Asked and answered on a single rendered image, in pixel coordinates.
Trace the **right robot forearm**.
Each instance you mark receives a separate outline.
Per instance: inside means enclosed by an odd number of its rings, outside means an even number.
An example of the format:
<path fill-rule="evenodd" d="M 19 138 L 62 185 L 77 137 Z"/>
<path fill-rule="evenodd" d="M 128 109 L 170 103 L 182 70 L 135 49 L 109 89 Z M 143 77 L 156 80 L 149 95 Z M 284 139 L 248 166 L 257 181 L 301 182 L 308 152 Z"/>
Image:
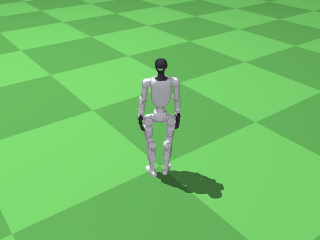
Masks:
<path fill-rule="evenodd" d="M 175 115 L 177 116 L 177 113 L 180 113 L 180 115 L 181 115 L 181 112 L 180 112 L 180 110 L 181 110 L 181 106 L 180 106 L 180 104 L 181 104 L 181 96 L 179 95 L 179 101 L 174 101 L 174 110 L 175 110 Z"/>

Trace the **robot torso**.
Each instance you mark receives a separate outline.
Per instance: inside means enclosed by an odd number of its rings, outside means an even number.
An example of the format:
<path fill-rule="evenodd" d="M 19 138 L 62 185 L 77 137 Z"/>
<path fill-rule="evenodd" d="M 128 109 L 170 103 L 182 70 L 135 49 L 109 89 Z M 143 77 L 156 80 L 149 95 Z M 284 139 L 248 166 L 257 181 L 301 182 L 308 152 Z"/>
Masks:
<path fill-rule="evenodd" d="M 169 75 L 164 75 L 167 79 L 158 81 L 155 79 L 157 76 L 151 77 L 150 96 L 154 106 L 156 106 L 153 110 L 153 121 L 162 123 L 167 121 L 167 110 L 164 106 L 167 106 L 171 99 L 172 80 Z"/>

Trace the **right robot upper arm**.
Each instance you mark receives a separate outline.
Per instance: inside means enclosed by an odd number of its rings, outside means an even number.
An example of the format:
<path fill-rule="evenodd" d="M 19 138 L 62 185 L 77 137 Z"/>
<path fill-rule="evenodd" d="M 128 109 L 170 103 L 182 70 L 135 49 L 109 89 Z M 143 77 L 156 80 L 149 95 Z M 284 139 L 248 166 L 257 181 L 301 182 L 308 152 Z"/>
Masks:
<path fill-rule="evenodd" d="M 179 93 L 180 93 L 180 82 L 177 77 L 171 77 L 172 85 L 173 85 L 173 95 L 172 100 L 179 101 Z"/>

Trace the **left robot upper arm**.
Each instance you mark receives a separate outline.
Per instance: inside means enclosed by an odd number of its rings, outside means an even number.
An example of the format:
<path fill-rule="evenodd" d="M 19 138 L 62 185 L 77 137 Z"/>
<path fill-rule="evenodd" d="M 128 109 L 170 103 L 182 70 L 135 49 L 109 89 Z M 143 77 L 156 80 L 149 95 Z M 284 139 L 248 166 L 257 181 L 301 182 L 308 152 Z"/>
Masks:
<path fill-rule="evenodd" d="M 145 78 L 142 80 L 142 86 L 141 86 L 141 102 L 145 103 L 147 102 L 147 94 L 148 94 L 148 87 L 151 85 L 151 78 Z"/>

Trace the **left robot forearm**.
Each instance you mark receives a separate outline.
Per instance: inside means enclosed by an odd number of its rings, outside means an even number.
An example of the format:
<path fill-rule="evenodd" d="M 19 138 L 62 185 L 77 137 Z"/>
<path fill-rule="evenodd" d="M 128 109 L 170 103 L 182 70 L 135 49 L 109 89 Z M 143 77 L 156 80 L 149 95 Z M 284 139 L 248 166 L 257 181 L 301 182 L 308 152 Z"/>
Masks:
<path fill-rule="evenodd" d="M 138 118 L 139 116 L 142 116 L 142 118 L 144 117 L 144 112 L 145 112 L 145 106 L 146 104 L 144 102 L 142 102 L 142 98 L 141 96 L 139 96 L 139 108 L 138 108 Z"/>

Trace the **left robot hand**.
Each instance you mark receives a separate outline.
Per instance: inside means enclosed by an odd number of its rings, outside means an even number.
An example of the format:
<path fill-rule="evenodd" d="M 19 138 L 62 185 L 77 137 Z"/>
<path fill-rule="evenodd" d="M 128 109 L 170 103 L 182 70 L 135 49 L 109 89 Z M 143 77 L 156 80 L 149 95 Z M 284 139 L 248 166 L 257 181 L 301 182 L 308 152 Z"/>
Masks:
<path fill-rule="evenodd" d="M 142 124 L 143 124 L 142 120 L 143 120 L 143 116 L 140 115 L 139 118 L 138 118 L 138 122 L 139 122 L 139 125 L 140 125 L 141 130 L 142 130 L 142 131 L 145 131 L 144 126 L 142 126 Z"/>

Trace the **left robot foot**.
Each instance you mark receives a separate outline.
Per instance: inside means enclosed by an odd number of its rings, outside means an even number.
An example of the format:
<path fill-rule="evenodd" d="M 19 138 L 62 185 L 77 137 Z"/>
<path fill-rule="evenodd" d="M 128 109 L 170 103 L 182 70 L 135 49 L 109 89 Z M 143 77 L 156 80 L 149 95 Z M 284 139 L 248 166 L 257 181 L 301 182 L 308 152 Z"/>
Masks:
<path fill-rule="evenodd" d="M 157 176 L 157 172 L 155 170 L 152 170 L 152 171 L 150 170 L 150 165 L 147 165 L 145 169 L 151 174 L 152 177 Z"/>

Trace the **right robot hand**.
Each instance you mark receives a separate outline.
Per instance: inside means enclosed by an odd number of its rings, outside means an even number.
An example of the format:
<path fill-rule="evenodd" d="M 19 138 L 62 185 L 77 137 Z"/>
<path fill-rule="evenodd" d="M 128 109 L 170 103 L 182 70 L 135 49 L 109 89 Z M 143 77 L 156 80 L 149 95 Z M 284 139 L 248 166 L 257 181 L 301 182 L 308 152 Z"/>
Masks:
<path fill-rule="evenodd" d="M 179 128 L 179 125 L 180 125 L 180 113 L 177 113 L 177 116 L 175 115 L 176 117 L 176 123 L 175 123 L 175 129 Z"/>

